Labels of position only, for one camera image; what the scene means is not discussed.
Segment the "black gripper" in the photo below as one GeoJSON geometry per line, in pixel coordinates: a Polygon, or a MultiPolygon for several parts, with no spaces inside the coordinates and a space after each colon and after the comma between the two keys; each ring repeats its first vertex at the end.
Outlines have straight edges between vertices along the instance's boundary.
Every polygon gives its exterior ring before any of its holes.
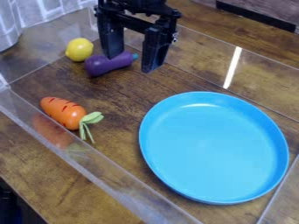
{"type": "Polygon", "coordinates": [[[94,16],[103,55],[111,60],[123,51],[123,28],[144,30],[141,71],[150,73],[162,63],[173,42],[176,20],[181,13],[170,8],[166,0],[97,0],[94,16]],[[145,21],[126,15],[152,15],[158,19],[149,26],[145,21]]]}

